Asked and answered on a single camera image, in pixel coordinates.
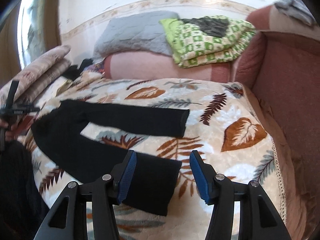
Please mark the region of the person's left hand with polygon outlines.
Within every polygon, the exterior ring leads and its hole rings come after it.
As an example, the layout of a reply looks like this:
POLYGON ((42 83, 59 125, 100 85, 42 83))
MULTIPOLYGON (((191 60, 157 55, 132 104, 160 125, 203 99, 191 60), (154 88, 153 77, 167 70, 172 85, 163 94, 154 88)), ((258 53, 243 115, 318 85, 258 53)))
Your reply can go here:
POLYGON ((10 142, 16 140, 18 136, 27 133, 33 122, 34 118, 28 115, 20 118, 9 127, 9 124, 4 119, 1 119, 1 128, 7 129, 5 132, 5 141, 10 142))

